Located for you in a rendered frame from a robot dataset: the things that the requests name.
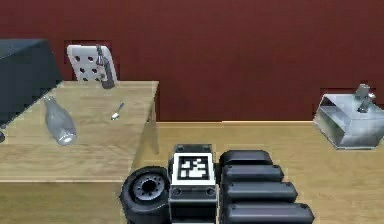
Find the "silver metal sink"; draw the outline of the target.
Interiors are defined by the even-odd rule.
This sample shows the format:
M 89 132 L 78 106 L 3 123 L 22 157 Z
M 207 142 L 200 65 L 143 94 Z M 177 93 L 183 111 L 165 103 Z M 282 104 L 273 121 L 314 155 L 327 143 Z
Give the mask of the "silver metal sink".
M 354 94 L 324 94 L 313 123 L 336 149 L 374 149 L 384 138 L 384 110 Z

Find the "light wooden table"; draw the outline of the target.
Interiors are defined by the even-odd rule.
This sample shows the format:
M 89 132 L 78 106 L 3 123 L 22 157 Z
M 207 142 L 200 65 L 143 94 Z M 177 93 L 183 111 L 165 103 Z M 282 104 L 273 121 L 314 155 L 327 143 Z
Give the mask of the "light wooden table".
M 125 224 L 121 185 L 157 88 L 155 81 L 122 81 L 111 90 L 61 83 L 51 94 L 74 120 L 77 139 L 69 146 L 50 136 L 41 101 L 10 123 L 0 144 L 0 224 Z

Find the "small silver spoon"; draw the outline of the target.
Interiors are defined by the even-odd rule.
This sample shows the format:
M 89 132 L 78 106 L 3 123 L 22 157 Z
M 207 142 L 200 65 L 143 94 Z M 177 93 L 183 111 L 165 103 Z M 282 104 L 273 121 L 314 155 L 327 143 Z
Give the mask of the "small silver spoon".
M 116 111 L 113 113 L 113 115 L 111 116 L 111 120 L 116 120 L 119 118 L 119 112 L 120 110 L 124 107 L 124 103 L 121 103 L 119 105 L 119 107 L 116 109 Z

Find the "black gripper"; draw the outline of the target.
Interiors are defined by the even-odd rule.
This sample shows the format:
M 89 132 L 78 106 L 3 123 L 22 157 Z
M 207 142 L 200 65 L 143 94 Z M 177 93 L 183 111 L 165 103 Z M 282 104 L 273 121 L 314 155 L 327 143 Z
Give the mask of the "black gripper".
M 170 224 L 167 170 L 146 166 L 134 171 L 119 196 L 127 224 Z

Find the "silver sink tap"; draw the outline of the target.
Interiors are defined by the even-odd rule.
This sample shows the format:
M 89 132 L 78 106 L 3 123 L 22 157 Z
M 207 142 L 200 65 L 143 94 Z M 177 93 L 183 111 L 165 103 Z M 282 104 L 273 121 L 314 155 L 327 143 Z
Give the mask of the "silver sink tap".
M 376 98 L 374 93 L 370 92 L 370 86 L 367 84 L 360 84 L 356 90 L 355 98 L 361 101 L 357 111 L 359 113 L 367 113 L 372 101 Z

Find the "clear glass bottle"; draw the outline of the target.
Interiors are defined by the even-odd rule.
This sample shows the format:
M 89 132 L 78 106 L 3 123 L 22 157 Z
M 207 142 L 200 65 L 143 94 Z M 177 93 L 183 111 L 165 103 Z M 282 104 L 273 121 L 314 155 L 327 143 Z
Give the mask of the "clear glass bottle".
M 77 138 L 77 133 L 71 115 L 53 96 L 45 96 L 43 100 L 46 106 L 46 126 L 51 136 L 61 146 L 72 144 Z

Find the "large black box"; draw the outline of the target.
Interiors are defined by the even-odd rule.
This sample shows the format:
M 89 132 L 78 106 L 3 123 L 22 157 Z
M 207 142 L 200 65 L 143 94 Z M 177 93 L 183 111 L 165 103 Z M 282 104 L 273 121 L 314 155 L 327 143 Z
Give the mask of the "large black box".
M 0 127 L 62 81 L 46 39 L 0 39 Z

